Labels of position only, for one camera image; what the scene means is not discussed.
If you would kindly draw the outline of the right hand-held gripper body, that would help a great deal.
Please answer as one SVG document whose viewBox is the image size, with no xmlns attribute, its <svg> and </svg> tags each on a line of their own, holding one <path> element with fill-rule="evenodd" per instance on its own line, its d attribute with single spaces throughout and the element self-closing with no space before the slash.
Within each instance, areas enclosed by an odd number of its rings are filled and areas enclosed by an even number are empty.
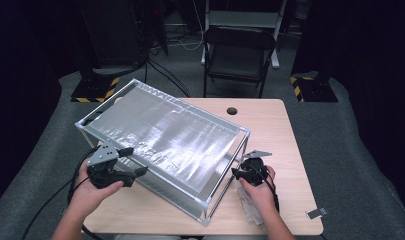
<svg viewBox="0 0 405 240">
<path fill-rule="evenodd" d="M 239 165 L 238 170 L 244 171 L 245 174 L 239 180 L 244 180 L 250 186 L 259 186 L 266 183 L 272 187 L 272 183 L 268 180 L 270 177 L 266 165 L 264 164 L 263 157 L 271 156 L 271 153 L 253 150 L 243 156 L 244 160 Z"/>
</svg>

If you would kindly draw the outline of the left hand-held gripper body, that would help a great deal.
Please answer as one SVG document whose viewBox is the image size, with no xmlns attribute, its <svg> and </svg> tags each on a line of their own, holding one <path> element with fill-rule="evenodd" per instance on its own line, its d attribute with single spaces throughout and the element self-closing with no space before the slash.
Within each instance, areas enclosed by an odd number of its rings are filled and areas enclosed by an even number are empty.
<svg viewBox="0 0 405 240">
<path fill-rule="evenodd" d="M 125 172 L 114 169 L 119 158 L 115 146 L 106 142 L 100 145 L 96 152 L 87 161 L 87 171 L 91 183 L 99 189 L 105 188 L 112 183 L 122 181 L 124 187 L 131 187 L 134 179 L 124 175 Z"/>
</svg>

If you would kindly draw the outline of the clear plastic-lined metal-frame box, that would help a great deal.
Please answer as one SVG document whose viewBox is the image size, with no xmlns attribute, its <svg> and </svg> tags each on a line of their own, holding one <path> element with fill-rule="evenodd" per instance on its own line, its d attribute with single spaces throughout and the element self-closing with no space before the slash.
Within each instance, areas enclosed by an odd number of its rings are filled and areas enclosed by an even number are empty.
<svg viewBox="0 0 405 240">
<path fill-rule="evenodd" d="M 114 169 L 148 167 L 134 179 L 203 225 L 227 191 L 223 179 L 243 156 L 251 131 L 131 80 L 75 126 L 87 140 L 133 147 Z"/>
</svg>

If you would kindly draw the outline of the person's right hand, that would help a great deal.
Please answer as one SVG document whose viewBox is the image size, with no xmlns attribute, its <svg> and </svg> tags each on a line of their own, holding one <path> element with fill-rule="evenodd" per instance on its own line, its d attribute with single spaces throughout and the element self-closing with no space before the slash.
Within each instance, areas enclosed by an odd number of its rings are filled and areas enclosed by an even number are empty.
<svg viewBox="0 0 405 240">
<path fill-rule="evenodd" d="M 271 166 L 266 166 L 266 169 L 268 177 L 258 186 L 252 186 L 245 179 L 240 179 L 242 187 L 249 194 L 256 209 L 263 218 L 278 214 L 273 194 L 275 171 Z"/>
</svg>

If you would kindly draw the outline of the person's left hand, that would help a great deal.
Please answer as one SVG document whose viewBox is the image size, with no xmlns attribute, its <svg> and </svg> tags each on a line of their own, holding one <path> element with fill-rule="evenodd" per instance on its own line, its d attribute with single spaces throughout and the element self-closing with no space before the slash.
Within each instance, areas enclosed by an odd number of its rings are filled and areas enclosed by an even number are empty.
<svg viewBox="0 0 405 240">
<path fill-rule="evenodd" d="M 67 212 L 85 219 L 99 207 L 104 199 L 119 191 L 123 185 L 122 181 L 117 181 L 105 188 L 98 189 L 89 180 L 87 164 L 82 163 Z"/>
</svg>

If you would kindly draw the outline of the black yellow striped stand base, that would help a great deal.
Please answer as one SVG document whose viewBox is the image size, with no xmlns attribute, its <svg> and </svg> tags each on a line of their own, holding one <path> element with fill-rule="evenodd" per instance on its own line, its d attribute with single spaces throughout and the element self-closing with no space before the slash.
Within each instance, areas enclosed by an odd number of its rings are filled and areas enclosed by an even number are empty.
<svg viewBox="0 0 405 240">
<path fill-rule="evenodd" d="M 299 102 L 338 102 L 329 83 L 321 83 L 312 77 L 300 76 L 291 76 L 290 81 Z"/>
<path fill-rule="evenodd" d="M 95 80 L 82 79 L 71 94 L 71 101 L 102 103 L 114 94 L 118 82 L 118 78 L 110 77 L 97 78 Z"/>
</svg>

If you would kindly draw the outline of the grey tape strip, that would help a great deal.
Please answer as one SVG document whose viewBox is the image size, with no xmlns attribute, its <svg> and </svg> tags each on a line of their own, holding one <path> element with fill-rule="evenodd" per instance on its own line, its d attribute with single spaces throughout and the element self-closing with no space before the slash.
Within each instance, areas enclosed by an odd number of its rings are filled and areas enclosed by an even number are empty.
<svg viewBox="0 0 405 240">
<path fill-rule="evenodd" d="M 321 218 L 328 214 L 328 210 L 325 207 L 318 208 L 306 213 L 309 219 Z"/>
</svg>

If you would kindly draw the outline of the black folding chair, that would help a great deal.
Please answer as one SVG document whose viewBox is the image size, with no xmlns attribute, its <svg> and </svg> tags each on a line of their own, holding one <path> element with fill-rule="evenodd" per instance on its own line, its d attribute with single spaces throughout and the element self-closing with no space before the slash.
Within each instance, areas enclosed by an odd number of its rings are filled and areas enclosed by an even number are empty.
<svg viewBox="0 0 405 240">
<path fill-rule="evenodd" d="M 220 11 L 210 9 L 210 0 L 205 3 L 205 29 L 211 26 L 254 27 L 270 29 L 278 40 L 287 0 L 278 0 L 279 10 L 273 12 Z"/>
<path fill-rule="evenodd" d="M 205 31 L 203 43 L 203 96 L 207 95 L 208 79 L 225 79 L 253 83 L 262 97 L 276 47 L 271 33 L 251 27 L 213 26 Z"/>
</svg>

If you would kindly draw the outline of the dark curtain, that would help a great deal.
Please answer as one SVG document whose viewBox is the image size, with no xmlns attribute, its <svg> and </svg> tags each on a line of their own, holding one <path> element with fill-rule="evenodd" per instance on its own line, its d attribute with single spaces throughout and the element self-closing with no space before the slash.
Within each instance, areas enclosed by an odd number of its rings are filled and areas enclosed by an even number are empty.
<svg viewBox="0 0 405 240">
<path fill-rule="evenodd" d="M 58 78 L 14 0 L 0 0 L 0 199 L 61 95 Z"/>
<path fill-rule="evenodd" d="M 313 0 L 293 75 L 331 78 L 405 208 L 405 0 Z"/>
</svg>

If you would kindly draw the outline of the black equipment cabinet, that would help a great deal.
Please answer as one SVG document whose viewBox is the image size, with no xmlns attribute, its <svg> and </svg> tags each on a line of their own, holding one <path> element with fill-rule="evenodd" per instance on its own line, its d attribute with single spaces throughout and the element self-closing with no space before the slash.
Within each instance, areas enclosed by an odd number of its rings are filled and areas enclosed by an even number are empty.
<svg viewBox="0 0 405 240">
<path fill-rule="evenodd" d="M 143 64 L 146 51 L 139 42 L 130 0 L 78 0 L 101 66 Z"/>
</svg>

